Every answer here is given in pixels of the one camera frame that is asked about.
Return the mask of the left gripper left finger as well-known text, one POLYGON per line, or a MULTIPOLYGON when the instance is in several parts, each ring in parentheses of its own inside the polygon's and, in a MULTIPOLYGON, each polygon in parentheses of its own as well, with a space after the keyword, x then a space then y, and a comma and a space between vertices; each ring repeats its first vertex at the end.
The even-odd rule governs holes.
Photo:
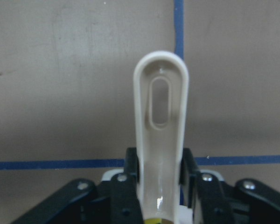
POLYGON ((14 224, 138 224, 140 202, 136 148, 126 150, 124 170, 96 185, 79 178, 70 181, 14 224))

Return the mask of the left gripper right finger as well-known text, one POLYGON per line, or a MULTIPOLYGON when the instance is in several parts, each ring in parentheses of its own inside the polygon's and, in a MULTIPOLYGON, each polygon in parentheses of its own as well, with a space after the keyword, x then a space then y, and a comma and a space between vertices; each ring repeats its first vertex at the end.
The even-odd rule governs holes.
POLYGON ((200 170, 189 148, 182 153, 181 187, 194 224, 280 224, 280 192, 251 178, 231 186, 200 170))

